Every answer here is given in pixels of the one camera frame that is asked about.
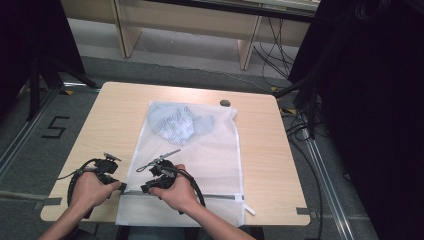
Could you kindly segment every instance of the gray carpet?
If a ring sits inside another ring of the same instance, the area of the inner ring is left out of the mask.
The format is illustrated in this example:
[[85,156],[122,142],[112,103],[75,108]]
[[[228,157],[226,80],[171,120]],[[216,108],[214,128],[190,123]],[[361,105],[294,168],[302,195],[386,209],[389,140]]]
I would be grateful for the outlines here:
[[[206,88],[227,91],[269,93],[270,86],[262,77],[234,75],[237,78],[251,81],[241,82],[223,74],[208,73],[195,70],[182,70],[171,67],[160,67],[151,64],[140,64],[114,60],[99,60],[83,58],[87,75],[102,84],[107,80],[131,83],[146,83],[168,86],[192,88]],[[73,78],[62,75],[65,81]],[[268,79],[277,86],[288,86],[289,83],[278,79]],[[81,127],[94,103],[97,93],[86,87],[74,87],[71,95],[58,95],[50,104],[41,122],[35,129],[24,149],[13,165],[0,180],[0,239],[35,239],[44,232],[50,223],[43,222],[40,217],[39,199],[48,196],[51,188],[75,142]],[[7,146],[24,124],[28,113],[29,93],[24,93],[9,114],[0,120],[0,151],[3,153]],[[280,99],[280,107],[292,108],[295,93]],[[59,119],[57,123],[66,127],[61,138],[47,139],[43,135],[55,135],[58,130],[48,129],[55,116],[66,116],[69,119]],[[293,118],[284,118],[286,129],[290,128]],[[355,189],[343,178],[343,164],[333,148],[331,138],[325,126],[318,126],[317,131],[324,136],[317,135],[317,143],[325,160],[337,194],[347,213],[356,239],[378,239],[370,221],[366,217]],[[306,144],[297,141],[297,144],[309,157]],[[292,147],[295,164],[299,173],[300,182],[304,191],[308,208],[311,212],[319,212],[318,192],[316,181],[313,178],[304,157],[296,148]],[[27,194],[22,199],[11,198],[5,193],[13,192]],[[324,221],[322,239],[340,239],[339,232],[332,218],[331,211],[324,197]],[[115,239],[117,227],[113,224],[83,223],[81,227],[96,234],[99,239]],[[319,219],[312,218],[306,227],[269,226],[264,227],[265,239],[296,239],[315,238],[318,233]]]

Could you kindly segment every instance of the stand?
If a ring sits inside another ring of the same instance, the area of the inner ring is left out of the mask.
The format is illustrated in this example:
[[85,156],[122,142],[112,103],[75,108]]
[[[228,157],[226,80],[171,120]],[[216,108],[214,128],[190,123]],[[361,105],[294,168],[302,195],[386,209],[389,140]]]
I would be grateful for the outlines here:
[[9,1],[7,4],[10,11],[8,18],[17,36],[16,45],[26,50],[22,58],[30,62],[28,121],[40,108],[40,76],[49,88],[62,88],[59,71],[69,73],[91,88],[99,88],[82,75],[84,67],[60,1]]

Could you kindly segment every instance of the black cable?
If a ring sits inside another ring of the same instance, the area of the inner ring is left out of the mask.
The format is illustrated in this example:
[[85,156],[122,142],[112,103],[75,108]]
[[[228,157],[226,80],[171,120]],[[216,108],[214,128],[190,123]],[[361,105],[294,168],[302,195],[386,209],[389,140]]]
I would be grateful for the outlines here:
[[282,37],[281,28],[283,26],[283,20],[280,19],[279,31],[278,31],[278,34],[277,35],[275,35],[274,28],[272,27],[271,18],[268,18],[268,22],[269,22],[269,26],[271,27],[272,35],[274,36],[274,44],[277,44],[277,47],[280,50],[280,54],[281,54],[281,57],[283,59],[283,65],[284,65],[284,67],[286,69],[286,72],[287,72],[287,74],[290,74],[290,68],[289,68],[289,66],[287,64],[288,61],[284,57],[284,55],[286,55],[286,56],[288,56],[288,55],[284,52],[283,47],[281,46],[281,43],[282,43],[282,39],[281,39],[281,37]]
[[291,131],[293,131],[293,129],[295,129],[299,126],[304,126],[304,125],[305,125],[304,123],[299,123],[299,124],[296,124],[295,126],[290,126],[290,128],[286,130],[286,133],[288,133],[288,135],[291,135],[291,134],[293,134],[293,133],[291,133]]
[[296,138],[296,140],[299,141],[299,142],[304,142],[304,141],[307,141],[307,140],[310,139],[309,135],[307,137],[304,137],[304,138],[299,138],[298,137],[298,133],[301,130],[304,130],[304,129],[308,129],[308,126],[306,126],[306,125],[305,126],[302,126],[301,128],[296,129],[296,131],[294,132],[294,138]]
[[139,168],[137,168],[137,170],[135,170],[136,172],[142,172],[142,171],[144,171],[147,167],[149,167],[149,166],[154,166],[155,164],[154,163],[149,163],[149,164],[147,164],[146,166],[143,166],[143,167],[139,167]]
[[[301,123],[300,124],[298,124],[298,125],[296,125],[296,126],[294,126],[293,127],[293,124],[294,124],[294,122],[296,121],[296,120],[298,120],[298,121],[300,121]],[[297,126],[301,126],[301,125],[304,125],[305,124],[305,122],[302,120],[302,119],[300,119],[300,118],[298,118],[298,114],[296,114],[296,116],[295,116],[295,119],[293,120],[293,122],[291,123],[291,127],[289,128],[289,130],[292,130],[292,129],[294,129],[295,127],[297,127]],[[321,234],[322,234],[322,227],[323,227],[323,214],[324,214],[324,209],[323,209],[323,200],[322,200],[322,193],[321,193],[321,185],[320,185],[320,182],[319,182],[319,179],[318,179],[318,176],[317,176],[317,173],[315,172],[315,169],[314,169],[314,167],[312,166],[312,164],[310,163],[310,161],[309,161],[309,159],[308,159],[308,157],[306,156],[306,154],[302,151],[302,149],[293,141],[293,139],[291,138],[291,133],[289,133],[288,135],[287,135],[287,139],[289,140],[289,142],[300,152],[300,154],[303,156],[303,158],[306,160],[306,162],[308,163],[308,166],[309,166],[309,168],[310,168],[310,170],[311,170],[311,172],[312,172],[312,174],[313,174],[313,176],[314,176],[314,179],[315,179],[315,182],[316,182],[316,184],[317,184],[317,189],[318,189],[318,197],[319,197],[319,206],[320,206],[320,209],[319,209],[319,227],[318,227],[318,234],[317,234],[317,239],[321,239]]]
[[177,173],[177,174],[179,173],[182,176],[184,176],[190,182],[190,185],[193,187],[194,191],[197,193],[197,197],[199,198],[200,204],[206,207],[206,203],[205,203],[205,199],[203,197],[202,191],[200,191],[200,188],[197,185],[196,180],[194,180],[194,177],[191,176],[186,170],[170,168],[170,167],[161,167],[161,169],[170,171],[172,173]]
[[69,187],[68,187],[68,195],[67,195],[67,203],[68,205],[71,203],[71,199],[72,199],[72,193],[74,192],[74,188],[75,188],[75,184],[78,180],[78,178],[82,175],[82,173],[84,172],[85,167],[87,167],[88,164],[92,163],[92,162],[97,162],[101,159],[97,159],[97,158],[93,158],[91,160],[88,160],[86,163],[84,163],[80,168],[78,168],[76,171],[74,171],[73,176],[71,178],[71,181],[69,182]]
[[271,66],[276,72],[278,72],[281,76],[287,79],[287,74],[284,73],[280,68],[278,68],[273,62],[269,61],[266,57],[264,57],[261,53],[259,53],[258,49],[256,49],[255,46],[253,46],[253,49],[256,51],[256,53],[259,55],[259,57],[264,61],[264,65],[262,67],[262,76],[263,76],[263,69],[265,66],[265,63],[267,63],[269,66]]
[[68,174],[68,175],[66,175],[66,176],[64,176],[64,177],[60,177],[60,178],[58,178],[58,179],[56,179],[56,180],[62,180],[62,179],[65,179],[65,178],[67,178],[67,177],[69,177],[69,176],[71,176],[72,174],[75,174],[77,171],[73,171],[73,172],[71,172],[70,174]]
[[[299,118],[299,116],[298,116],[297,114],[296,114],[295,118],[296,118],[299,122],[302,122],[303,124],[307,125],[307,124],[306,124],[306,122],[305,122],[305,121],[303,121],[301,118]],[[323,119],[318,118],[317,120],[318,120],[318,122],[315,122],[315,123],[312,125],[312,126],[313,126],[313,131],[314,131],[314,133],[316,133],[316,134],[320,135],[321,137],[330,138],[329,134],[324,135],[324,134],[320,133],[318,130],[316,130],[316,129],[315,129],[315,126],[320,125],[320,124],[325,124],[325,121],[324,121]],[[310,138],[310,137],[309,137],[309,135],[308,135],[308,137],[307,137],[306,139],[298,139],[298,138],[296,137],[296,139],[297,139],[297,140],[299,140],[299,141],[308,140],[309,138]]]
[[[262,43],[261,43],[261,42],[259,43],[259,46],[261,47],[262,51],[263,51],[264,53],[266,53],[265,49],[262,47]],[[278,60],[278,61],[282,61],[282,62],[284,61],[284,59],[280,59],[280,58],[278,58],[278,57],[274,57],[274,56],[272,56],[272,55],[270,55],[269,57],[270,57],[270,58],[273,58],[273,59],[275,59],[275,60]]]
[[281,117],[282,118],[285,118],[285,117],[295,117],[295,116],[293,114],[285,114],[285,115],[281,115]]

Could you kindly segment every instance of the wooden tabletop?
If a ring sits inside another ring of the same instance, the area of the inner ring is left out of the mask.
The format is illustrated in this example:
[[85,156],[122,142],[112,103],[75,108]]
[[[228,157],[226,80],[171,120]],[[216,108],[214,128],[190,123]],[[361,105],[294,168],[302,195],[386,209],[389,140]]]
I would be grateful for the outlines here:
[[[108,82],[97,97],[60,173],[65,176],[92,158],[108,152],[123,159],[113,177],[124,181],[150,101],[220,105],[228,100],[237,109],[234,119],[240,138],[246,204],[246,225],[307,225],[305,198],[276,100],[271,95]],[[49,198],[60,205],[44,206],[41,218],[56,221],[67,208],[70,178],[57,181]],[[119,191],[96,207],[88,221],[115,222]]]

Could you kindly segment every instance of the metal frame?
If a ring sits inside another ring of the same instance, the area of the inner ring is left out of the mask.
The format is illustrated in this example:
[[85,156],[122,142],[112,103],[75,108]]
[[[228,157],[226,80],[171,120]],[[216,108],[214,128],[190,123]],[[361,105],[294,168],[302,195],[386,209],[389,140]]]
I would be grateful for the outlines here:
[[256,6],[250,6],[245,4],[236,4],[231,2],[223,1],[207,1],[207,0],[144,0],[148,2],[166,3],[187,7],[204,8],[218,11],[226,11],[233,13],[242,13],[248,15],[256,15],[262,17],[271,17],[278,19],[293,20],[298,22],[306,23],[322,23],[331,24],[332,21],[329,19],[316,18],[313,13],[309,12],[294,12],[294,11],[281,11],[278,9],[262,8]]
[[303,135],[307,140],[308,150],[312,157],[312,163],[317,172],[320,184],[325,193],[328,205],[330,207],[331,213],[334,216],[334,221],[336,223],[337,229],[342,240],[354,240],[352,228],[349,223],[343,207],[340,203],[340,200],[337,196],[336,191],[334,190],[333,183],[327,172],[324,161],[322,160],[321,154],[319,152],[318,146],[315,139],[311,139],[309,136],[308,129],[303,129]]
[[32,117],[31,120],[28,120],[22,129],[19,131],[15,139],[3,153],[0,158],[0,180],[4,177],[9,167],[15,161],[16,157],[21,152],[23,146],[27,143],[35,128],[38,126],[40,120],[42,119],[47,107],[53,101],[53,99],[59,94],[59,89],[51,89],[47,92],[41,101],[41,106],[39,111]]

